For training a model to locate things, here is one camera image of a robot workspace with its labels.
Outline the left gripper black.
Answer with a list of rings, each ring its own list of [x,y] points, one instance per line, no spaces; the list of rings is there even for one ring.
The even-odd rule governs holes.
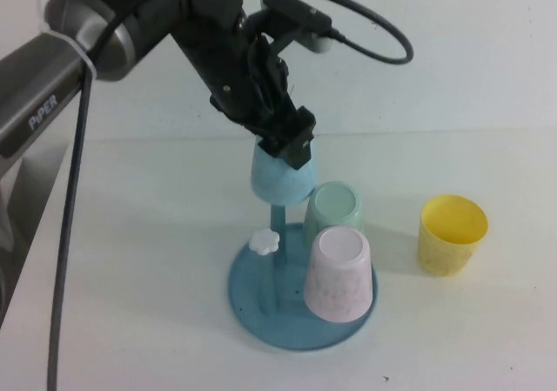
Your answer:
[[[211,104],[261,139],[258,146],[299,170],[312,158],[315,117],[287,94],[288,68],[268,40],[239,20],[194,17],[175,41],[211,93]]]

